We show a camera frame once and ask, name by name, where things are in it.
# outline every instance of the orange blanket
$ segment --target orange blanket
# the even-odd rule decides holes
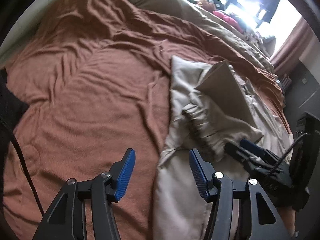
[[[15,135],[45,210],[65,180],[93,179],[132,147],[136,165],[114,213],[122,239],[151,238],[152,185],[170,118],[172,55],[229,60],[286,125],[273,77],[219,38],[126,0],[59,0],[6,65],[8,88],[30,104]],[[12,146],[4,194],[9,225],[19,239],[32,239],[41,216]],[[88,239],[90,212],[88,206]]]

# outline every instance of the wire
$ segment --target wire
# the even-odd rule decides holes
[[[17,152],[17,155],[19,157],[19,160],[20,160],[20,163],[21,163],[21,166],[22,166],[22,170],[24,172],[24,175],[26,176],[27,178],[27,181],[31,187],[31,190],[32,190],[32,193],[36,199],[36,202],[37,202],[37,205],[38,205],[38,208],[40,210],[40,213],[41,215],[43,216],[44,215],[44,211],[43,211],[43,208],[42,208],[42,205],[41,205],[41,202],[40,202],[40,199],[39,199],[39,196],[38,196],[38,193],[36,191],[36,188],[35,188],[35,185],[33,184],[32,182],[32,179],[31,179],[31,176],[29,174],[29,171],[28,171],[28,168],[27,168],[27,165],[26,165],[26,161],[23,157],[23,154],[22,154],[22,151],[21,151],[21,148],[20,148],[20,145],[16,139],[16,137],[14,136],[12,130],[10,129],[10,127],[8,126],[8,124],[4,121],[4,119],[0,116],[0,123],[4,126],[4,128],[6,128],[6,130],[8,131],[9,135],[10,135],[10,141],[14,147],[14,149],[16,150]]]
[[[287,149],[287,151],[284,153],[284,155],[277,161],[277,163],[275,164],[275,166],[273,166],[273,168],[271,169],[271,171],[267,174],[266,178],[264,179],[264,182],[272,175],[272,173],[279,167],[280,163],[284,160],[284,158],[287,157],[287,155],[289,154],[289,152],[291,152],[292,148],[303,139],[303,137],[311,135],[311,133],[306,132],[302,135],[300,135],[294,142],[293,144]]]

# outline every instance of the pink curtain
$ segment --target pink curtain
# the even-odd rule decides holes
[[[270,58],[275,67],[275,74],[289,75],[299,63],[299,57],[309,44],[314,33],[306,20],[301,17],[281,48]]]

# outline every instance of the blue gripper pad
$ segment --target blue gripper pad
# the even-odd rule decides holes
[[[212,174],[214,169],[210,163],[203,161],[197,149],[189,151],[189,165],[195,179],[199,194],[204,200],[210,196],[212,189]]]
[[[263,148],[261,148],[261,147],[257,146],[256,144],[248,141],[247,139],[242,139],[240,141],[240,147],[246,149],[247,151],[253,153],[257,157],[260,157],[262,159],[265,156],[265,152],[264,152]]]
[[[133,167],[136,162],[136,153],[133,149],[130,149],[129,153],[126,153],[124,155],[124,158],[122,161],[122,169],[120,171],[119,177],[117,179],[117,187],[116,187],[116,194],[115,198],[117,201],[119,201],[125,194],[127,190],[127,186],[129,184],[129,180],[133,171]]]

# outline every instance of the metal screw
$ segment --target metal screw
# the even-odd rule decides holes
[[[107,171],[101,173],[101,177],[103,177],[103,178],[108,178],[108,177],[110,177],[110,175],[111,175],[110,172],[107,172]]]
[[[68,179],[67,180],[67,184],[68,185],[72,185],[72,184],[75,184],[76,183],[76,179]]]
[[[257,185],[258,184],[258,181],[256,179],[249,179],[249,183],[251,185]]]
[[[223,178],[223,173],[222,172],[215,172],[214,176],[218,179],[222,179]]]

